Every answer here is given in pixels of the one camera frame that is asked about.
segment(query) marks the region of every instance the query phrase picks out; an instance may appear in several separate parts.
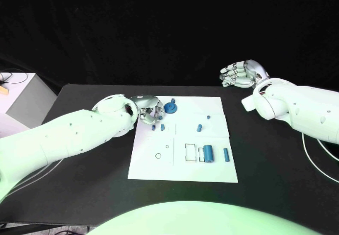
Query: black table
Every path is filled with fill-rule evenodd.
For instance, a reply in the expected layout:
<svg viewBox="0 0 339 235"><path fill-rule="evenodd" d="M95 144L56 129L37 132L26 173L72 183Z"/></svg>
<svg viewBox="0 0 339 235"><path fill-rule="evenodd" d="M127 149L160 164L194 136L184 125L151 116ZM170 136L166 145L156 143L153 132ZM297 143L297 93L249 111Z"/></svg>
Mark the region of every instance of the black table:
<svg viewBox="0 0 339 235"><path fill-rule="evenodd" d="M171 201L209 201L268 212L314 229L339 234L339 184L314 169L301 134L278 120L246 112L236 87L66 85L44 122L91 109L111 94L219 96L231 134L238 184L128 180L135 130L93 150L63 160L49 175L0 204L0 221L96 226L143 206ZM306 137L319 167L339 178L336 162Z"/></svg>

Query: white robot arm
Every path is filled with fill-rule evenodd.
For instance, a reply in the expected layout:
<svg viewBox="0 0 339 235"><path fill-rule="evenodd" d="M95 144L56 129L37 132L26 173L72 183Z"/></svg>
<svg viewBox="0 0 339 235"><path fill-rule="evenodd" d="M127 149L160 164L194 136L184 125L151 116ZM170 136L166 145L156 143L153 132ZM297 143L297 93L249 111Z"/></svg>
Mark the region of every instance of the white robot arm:
<svg viewBox="0 0 339 235"><path fill-rule="evenodd" d="M254 60L226 66L219 78L223 87L254 88L252 95L241 101L246 111L256 109L264 119L282 120L306 135L339 144L337 92L269 78Z"/></svg>
<svg viewBox="0 0 339 235"><path fill-rule="evenodd" d="M34 129L0 139L0 202L21 179L52 162L78 155L124 135L140 115L153 124L164 115L158 98L112 95Z"/></svg>

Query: cable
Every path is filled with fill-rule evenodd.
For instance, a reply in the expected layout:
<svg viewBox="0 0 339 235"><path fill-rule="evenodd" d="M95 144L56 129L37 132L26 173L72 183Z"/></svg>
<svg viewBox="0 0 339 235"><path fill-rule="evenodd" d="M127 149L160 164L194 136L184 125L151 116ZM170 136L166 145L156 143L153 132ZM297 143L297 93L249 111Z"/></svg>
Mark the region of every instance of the cable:
<svg viewBox="0 0 339 235"><path fill-rule="evenodd" d="M320 143L320 145L321 145L324 151L327 152L327 154L339 161L339 159L337 159L337 158L333 156L333 154L329 152L327 148L323 146L323 143L320 142L320 140L319 140L319 139L316 139L316 140L317 140L317 142Z"/></svg>
<svg viewBox="0 0 339 235"><path fill-rule="evenodd" d="M308 153L307 153L307 150L306 150L304 134L301 133L301 135L303 135L304 152L306 152L306 155L307 155L307 157L308 157ZM336 182L339 183L339 181L337 181L336 179L333 179L329 175L326 175L326 174L323 173L323 171L319 169L319 167L316 166L314 162L311 161L310 157L308 157L308 160L310 160L313 166L314 166L314 167L317 168L317 170L321 172L321 174L323 174L327 178L330 178L333 181L336 181Z"/></svg>
<svg viewBox="0 0 339 235"><path fill-rule="evenodd" d="M62 160L63 160L63 159L59 160L57 164L53 166L53 168L46 172L46 174L44 174L43 176L40 176L34 181L31 181L29 184L23 185L23 186L21 186L20 188L17 188L13 192L10 192L10 193L5 195L5 197L10 196L13 193L16 193L20 189L23 189L24 187L27 187L27 186L29 186L31 183L34 183L37 180L40 180L40 179L50 173L50 171L56 168L56 166L60 164Z"/></svg>
<svg viewBox="0 0 339 235"><path fill-rule="evenodd" d="M4 69L4 70L0 71L0 73L7 71L7 70L17 70L17 71L23 72L20 69ZM3 80L3 83L8 83L8 84L23 83L29 78L29 74L26 72L23 72L23 73L26 74L26 79L23 81L20 81L20 82L7 82L8 78L13 76L13 74L10 73L11 75L5 78L5 80Z"/></svg>
<svg viewBox="0 0 339 235"><path fill-rule="evenodd" d="M79 234L70 230L63 230L63 231L59 231L57 233L55 233L55 235L60 234L60 233L66 233L65 235L70 234L70 235L83 235L83 234Z"/></svg>
<svg viewBox="0 0 339 235"><path fill-rule="evenodd" d="M18 184L13 187L13 189L17 188L21 184L24 184L49 166L50 166L50 164L49 164L30 178L27 178L21 183L18 183Z"/></svg>

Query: white cable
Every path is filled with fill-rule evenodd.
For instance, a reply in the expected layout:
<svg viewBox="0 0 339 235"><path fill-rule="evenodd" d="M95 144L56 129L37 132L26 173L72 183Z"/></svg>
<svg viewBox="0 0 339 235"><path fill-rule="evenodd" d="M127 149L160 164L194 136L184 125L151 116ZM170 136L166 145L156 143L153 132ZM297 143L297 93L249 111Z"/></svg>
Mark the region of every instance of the white cable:
<svg viewBox="0 0 339 235"><path fill-rule="evenodd" d="M17 188L21 184L24 184L49 166L50 166L50 164L49 164L30 178L27 178L21 183L18 183L18 184L13 187L13 189Z"/></svg>
<svg viewBox="0 0 339 235"><path fill-rule="evenodd" d="M319 139L316 139L316 140L317 140L317 142L320 143L320 145L321 145L324 151L327 152L327 154L339 161L339 159L337 159L337 158L333 156L333 154L329 152L327 148L323 146L323 143L320 142L320 140L319 140Z"/></svg>
<svg viewBox="0 0 339 235"><path fill-rule="evenodd" d="M40 179L50 173L50 171L56 168L56 166L60 164L62 160L63 160L63 159L60 159L60 161L57 162L57 164L55 165L55 167L46 172L46 174L44 174L43 176L40 176L34 181L31 181L29 184L26 184L26 185L21 186L20 188L17 188L13 192L10 192L10 193L5 195L5 197L10 196L14 192L17 192L20 189L23 189L24 187L27 187L27 186L29 186L31 183L34 183L37 180L40 180Z"/></svg>
<svg viewBox="0 0 339 235"><path fill-rule="evenodd" d="M304 152L306 152L306 155L307 155L307 157L308 157L308 153L307 153L307 150L306 150L304 134L303 134L303 145L304 145ZM317 170L321 172L321 174L323 174L327 178L330 178L333 181L336 181L336 182L339 183L339 181L337 181L336 179L333 179L330 176L327 176L327 175L323 173L323 171L319 169L319 167L316 166L314 162L311 161L310 157L308 157L308 160L310 160L313 166L314 166L314 167L317 168Z"/></svg>

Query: black backdrop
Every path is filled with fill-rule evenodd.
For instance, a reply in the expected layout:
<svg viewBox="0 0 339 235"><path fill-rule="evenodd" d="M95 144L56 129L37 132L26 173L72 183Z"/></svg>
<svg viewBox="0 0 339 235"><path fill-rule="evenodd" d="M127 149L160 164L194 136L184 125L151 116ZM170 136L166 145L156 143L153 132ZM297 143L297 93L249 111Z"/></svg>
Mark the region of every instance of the black backdrop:
<svg viewBox="0 0 339 235"><path fill-rule="evenodd" d="M228 64L339 90L336 1L18 0L0 3L0 69L62 85L219 86Z"/></svg>

